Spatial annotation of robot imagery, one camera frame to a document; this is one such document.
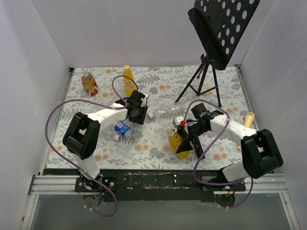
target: water bottle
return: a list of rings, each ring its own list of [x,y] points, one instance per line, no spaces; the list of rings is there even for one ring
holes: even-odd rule
[[[153,110],[152,113],[149,113],[149,118],[164,118],[167,116],[178,116],[182,115],[185,112],[185,103],[184,102],[176,102],[172,104],[166,104],[160,106]]]
[[[140,137],[135,130],[133,130],[130,126],[128,126],[122,121],[117,122],[114,129],[121,135],[123,135],[125,139],[131,140],[132,142],[135,142]],[[120,141],[120,136],[115,135],[114,140]]]

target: yellow container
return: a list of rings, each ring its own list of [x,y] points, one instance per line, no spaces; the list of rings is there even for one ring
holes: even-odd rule
[[[255,114],[252,112],[249,112],[245,115],[245,121],[244,121],[244,126],[247,128],[251,127],[251,124],[253,123],[253,121],[255,120]]]
[[[176,153],[179,145],[182,142],[182,138],[178,133],[174,132],[172,129],[169,129],[167,131],[167,135],[168,135],[169,145],[171,146],[174,153]],[[184,159],[184,158],[187,158],[189,156],[190,151],[185,151],[185,152],[176,153],[176,154],[177,154],[177,156],[179,156],[179,158]]]
[[[128,65],[124,66],[123,75],[130,77],[134,80],[130,67]],[[136,90],[136,85],[129,78],[123,78],[126,95],[130,96],[134,90]]]

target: yellow juice bottle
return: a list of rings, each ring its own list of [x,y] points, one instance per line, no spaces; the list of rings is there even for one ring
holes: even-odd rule
[[[134,80],[132,72],[131,72],[130,67],[128,65],[124,66],[123,75],[128,76],[128,77],[130,77]],[[129,78],[123,78],[123,81],[124,81],[126,95],[130,96],[132,94],[132,92],[134,90],[136,90],[136,85]]]
[[[171,128],[167,130],[167,135],[168,135],[169,145],[171,146],[174,153],[176,153],[179,145],[182,142],[182,138],[178,133],[174,132]],[[190,151],[185,151],[185,152],[176,153],[176,154],[177,156],[179,156],[179,158],[184,159],[189,156]]]

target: white wall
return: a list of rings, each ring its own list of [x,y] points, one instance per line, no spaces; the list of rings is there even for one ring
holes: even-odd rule
[[[275,0],[241,68],[260,128],[273,132],[300,227],[307,229],[307,1]]]
[[[0,229],[21,223],[68,69],[30,0],[0,0]]]
[[[188,17],[194,0],[32,2],[69,67],[199,65],[204,53]],[[241,63],[272,2],[260,1],[229,65]]]

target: bottle cap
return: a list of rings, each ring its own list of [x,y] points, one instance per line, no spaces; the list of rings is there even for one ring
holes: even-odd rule
[[[114,141],[119,141],[120,135],[114,135]]]
[[[171,136],[171,135],[173,135],[174,131],[173,131],[173,129],[169,128],[169,129],[167,129],[166,133],[167,133],[169,136]]]
[[[154,118],[154,114],[153,113],[149,113],[148,116],[149,116],[150,119]]]
[[[85,71],[83,71],[83,72],[82,72],[82,74],[83,74],[83,76],[85,76],[85,77],[86,77],[86,76],[88,75],[88,71],[87,71],[87,70],[85,70]]]

